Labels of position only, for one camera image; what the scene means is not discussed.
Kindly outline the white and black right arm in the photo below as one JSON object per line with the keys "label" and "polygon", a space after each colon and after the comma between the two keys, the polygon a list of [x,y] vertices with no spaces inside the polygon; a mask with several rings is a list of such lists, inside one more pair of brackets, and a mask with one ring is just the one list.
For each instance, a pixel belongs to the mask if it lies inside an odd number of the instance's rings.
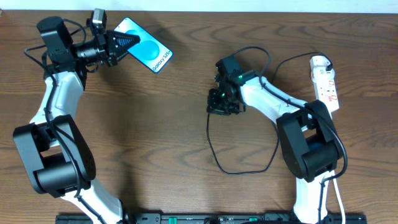
{"label": "white and black right arm", "polygon": [[313,102],[284,93],[261,72],[243,70],[234,55],[215,66],[218,86],[209,90],[207,113],[229,116],[250,106],[270,119],[283,159],[296,178],[295,216],[302,223],[323,223],[328,183],[348,168],[348,155],[331,117],[336,108],[321,98],[334,78],[332,63],[323,55],[310,60]]}

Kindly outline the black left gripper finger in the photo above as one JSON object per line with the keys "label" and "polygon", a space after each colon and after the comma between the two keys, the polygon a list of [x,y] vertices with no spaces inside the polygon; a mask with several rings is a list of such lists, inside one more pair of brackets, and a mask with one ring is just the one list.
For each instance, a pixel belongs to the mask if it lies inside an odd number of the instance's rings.
{"label": "black left gripper finger", "polygon": [[114,30],[107,31],[108,48],[113,52],[125,52],[141,41],[138,35],[126,34]]}
{"label": "black left gripper finger", "polygon": [[118,64],[126,55],[128,54],[127,50],[123,50],[121,52],[114,52],[112,55],[113,63]]}

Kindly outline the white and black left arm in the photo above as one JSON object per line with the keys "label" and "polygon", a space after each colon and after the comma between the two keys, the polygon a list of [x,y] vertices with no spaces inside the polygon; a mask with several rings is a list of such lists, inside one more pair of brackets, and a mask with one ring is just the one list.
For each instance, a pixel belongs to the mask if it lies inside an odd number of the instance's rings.
{"label": "white and black left arm", "polygon": [[37,114],[14,130],[13,140],[37,193],[71,202],[93,223],[135,223],[123,202],[96,178],[93,154],[74,118],[87,75],[99,64],[115,66],[140,37],[106,30],[106,16],[94,14],[78,26],[93,38],[77,44],[67,24],[68,19],[58,16],[37,24],[46,91]]}

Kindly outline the blue Galaxy smartphone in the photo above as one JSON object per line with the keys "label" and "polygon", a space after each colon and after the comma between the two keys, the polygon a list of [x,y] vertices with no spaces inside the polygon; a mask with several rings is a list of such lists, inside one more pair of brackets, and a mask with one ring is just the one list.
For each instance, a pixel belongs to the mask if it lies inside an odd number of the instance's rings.
{"label": "blue Galaxy smartphone", "polygon": [[140,37],[140,42],[128,52],[154,73],[159,73],[173,57],[174,53],[168,47],[129,17],[124,18],[114,31]]}

